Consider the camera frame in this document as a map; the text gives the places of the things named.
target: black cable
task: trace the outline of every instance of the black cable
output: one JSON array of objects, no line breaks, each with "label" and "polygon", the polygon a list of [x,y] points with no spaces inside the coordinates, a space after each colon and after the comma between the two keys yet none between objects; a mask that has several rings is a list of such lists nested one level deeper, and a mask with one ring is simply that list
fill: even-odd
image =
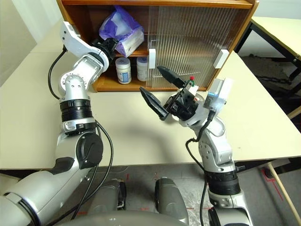
[{"label": "black cable", "polygon": [[189,139],[188,141],[186,141],[186,143],[185,143],[185,146],[186,146],[186,149],[187,149],[189,155],[193,158],[193,160],[196,162],[196,164],[197,164],[203,171],[205,171],[205,170],[204,170],[204,167],[201,165],[201,163],[199,163],[199,161],[198,161],[198,160],[194,157],[194,155],[191,153],[191,151],[190,151],[190,149],[189,149],[189,147],[188,147],[188,144],[189,144],[190,142],[198,142],[198,141],[201,139],[204,130],[208,127],[208,125],[210,124],[210,122],[212,121],[212,119],[213,119],[214,116],[215,116],[215,111],[210,110],[209,115],[208,115],[208,118],[207,118],[207,121],[206,121],[205,124],[202,126],[202,128],[199,130],[197,138],[196,138],[196,139],[195,139],[195,138],[191,138],[191,139]]},{"label": "black cable", "polygon": [[99,127],[98,127],[98,126],[96,126],[96,129],[97,129],[98,136],[99,136],[99,137],[100,137],[100,139],[101,139],[101,138],[102,138],[102,135],[101,135],[101,133],[100,133]]},{"label": "black cable", "polygon": [[52,63],[52,65],[50,66],[49,71],[48,71],[48,87],[49,87],[50,93],[51,93],[56,99],[60,99],[60,98],[59,98],[59,97],[54,93],[54,91],[52,90],[52,87],[51,87],[51,73],[52,73],[52,69],[54,68],[54,66],[56,65],[56,63],[59,61],[59,59],[61,59],[61,57],[65,54],[65,52],[67,52],[67,49],[66,49],[66,47],[65,47],[65,45],[64,45],[61,54],[58,55],[58,57],[54,60],[54,62]]},{"label": "black cable", "polygon": [[203,222],[203,204],[204,204],[204,199],[205,199],[205,194],[206,194],[206,188],[207,188],[207,177],[204,175],[204,188],[203,188],[203,193],[202,193],[202,198],[201,198],[201,204],[199,206],[199,219],[201,221],[201,226],[204,226]]},{"label": "black cable", "polygon": [[[111,170],[111,167],[112,167],[112,163],[113,163],[113,156],[114,156],[114,149],[113,149],[113,143],[112,143],[112,140],[109,136],[109,134],[107,133],[107,131],[105,131],[105,129],[102,127],[102,125],[97,121],[95,120],[97,126],[102,130],[102,132],[105,134],[105,136],[107,137],[109,143],[110,143],[110,148],[111,148],[111,156],[110,156],[110,162],[109,162],[109,166],[107,168],[107,171],[103,177],[103,179],[101,180],[101,182],[98,184],[97,188],[94,189],[93,192],[91,192],[83,201],[83,204],[88,201],[98,190],[99,188],[103,185],[104,181],[106,180],[110,170]],[[77,208],[78,208],[79,204],[77,204],[76,206],[72,207],[70,210],[68,210],[67,212],[65,212],[63,215],[61,215],[59,218],[51,221],[49,224],[47,224],[47,226],[52,226],[54,224],[56,224],[57,222],[61,221],[62,219],[64,219],[66,216],[68,216],[69,214],[71,214],[73,211],[75,211]]]},{"label": "black cable", "polygon": [[91,187],[91,185],[92,185],[92,183],[93,183],[93,181],[94,181],[94,178],[95,178],[95,175],[96,175],[96,172],[97,172],[97,168],[98,168],[98,165],[95,166],[93,175],[92,175],[92,177],[91,177],[91,179],[90,179],[90,183],[89,183],[89,185],[88,185],[88,187],[87,187],[87,189],[86,189],[85,194],[84,194],[83,197],[81,198],[81,200],[80,200],[80,202],[79,202],[79,204],[78,204],[77,209],[76,209],[75,212],[73,213],[73,215],[72,215],[72,217],[71,217],[71,220],[73,220],[73,219],[76,217],[77,213],[79,212],[79,210],[80,210],[80,208],[81,208],[81,205],[83,204],[83,201],[84,201],[85,197],[87,196],[88,191],[89,191],[89,189],[90,189],[90,187]]}]

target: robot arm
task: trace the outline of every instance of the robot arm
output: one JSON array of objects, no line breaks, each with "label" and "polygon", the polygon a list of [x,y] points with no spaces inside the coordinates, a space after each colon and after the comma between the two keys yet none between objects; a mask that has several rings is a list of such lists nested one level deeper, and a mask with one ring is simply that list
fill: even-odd
[{"label": "robot arm", "polygon": [[107,70],[117,41],[107,39],[89,46],[68,22],[63,23],[61,37],[66,48],[80,59],[60,79],[62,132],[55,166],[27,176],[0,196],[0,221],[4,225],[46,224],[102,159],[103,143],[95,132],[86,89]]},{"label": "robot arm", "polygon": [[205,101],[197,100],[198,86],[193,78],[182,81],[171,70],[158,66],[162,76],[180,90],[171,96],[164,106],[150,92],[140,87],[143,98],[161,120],[169,113],[179,118],[179,123],[189,127],[197,135],[199,152],[208,180],[208,194],[214,206],[208,211],[211,226],[253,226],[245,196],[239,187],[232,149],[226,139],[226,129],[217,117],[230,91],[232,81],[215,79]]}]

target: gray floor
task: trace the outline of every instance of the gray floor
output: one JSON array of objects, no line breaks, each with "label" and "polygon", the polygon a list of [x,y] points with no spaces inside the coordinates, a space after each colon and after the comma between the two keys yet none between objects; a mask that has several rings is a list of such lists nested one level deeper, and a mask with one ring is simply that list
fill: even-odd
[{"label": "gray floor", "polygon": [[[296,69],[296,67],[289,62],[274,62],[269,58],[260,58],[257,56],[244,56],[241,57],[244,63],[256,76],[266,76],[274,77],[278,79],[287,79],[288,76]],[[292,83],[281,84],[278,82],[271,82],[272,84],[284,88],[286,90],[291,90],[296,85],[301,82],[301,73],[295,77]],[[301,90],[299,90],[297,95],[301,96]]]},{"label": "gray floor", "polygon": [[[102,178],[104,171],[105,168],[99,169],[93,186]],[[265,178],[260,168],[239,173],[238,176],[241,188],[246,194],[246,200],[255,226],[297,225],[276,182]],[[120,178],[125,181],[127,185],[127,210],[156,212],[153,202],[155,181],[160,177],[169,177],[174,180],[188,209],[190,225],[200,225],[198,212],[204,180],[203,173],[196,164],[114,167],[108,179]],[[301,213],[301,170],[282,174],[280,178],[297,211]],[[84,181],[54,219],[79,202],[86,186],[87,181]],[[91,202],[87,202],[81,208],[77,217],[85,215],[90,204]],[[208,195],[206,195],[203,213],[204,223],[207,226],[209,225],[207,209],[210,207],[211,204]]]}]

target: white table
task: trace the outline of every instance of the white table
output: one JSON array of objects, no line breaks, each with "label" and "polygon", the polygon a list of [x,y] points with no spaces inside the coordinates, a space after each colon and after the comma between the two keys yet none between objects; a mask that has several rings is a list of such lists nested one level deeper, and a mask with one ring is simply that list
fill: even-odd
[{"label": "white table", "polygon": [[301,60],[301,20],[253,16],[251,21]]},{"label": "white table", "polygon": [[[50,65],[61,52],[55,26],[0,89],[0,168],[40,169],[54,165],[60,132],[60,108],[47,85]],[[75,63],[67,53],[53,70],[53,87]],[[236,161],[301,155],[301,134],[236,53],[232,53],[218,78],[234,85],[219,116],[226,124]],[[173,92],[155,92],[162,102]],[[193,160],[185,141],[194,136],[171,118],[162,122],[139,92],[90,92],[93,116],[105,127],[114,144],[113,165],[188,163]],[[110,150],[104,139],[104,158]],[[191,145],[198,159],[197,144]]]}]

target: tissue package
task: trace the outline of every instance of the tissue package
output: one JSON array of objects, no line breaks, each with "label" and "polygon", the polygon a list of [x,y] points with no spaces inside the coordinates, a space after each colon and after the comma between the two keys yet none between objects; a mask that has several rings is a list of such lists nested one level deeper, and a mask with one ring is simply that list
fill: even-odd
[{"label": "tissue package", "polygon": [[103,22],[99,35],[104,40],[117,39],[119,43],[116,50],[124,57],[128,57],[144,41],[144,30],[122,7],[115,6],[115,9]]}]

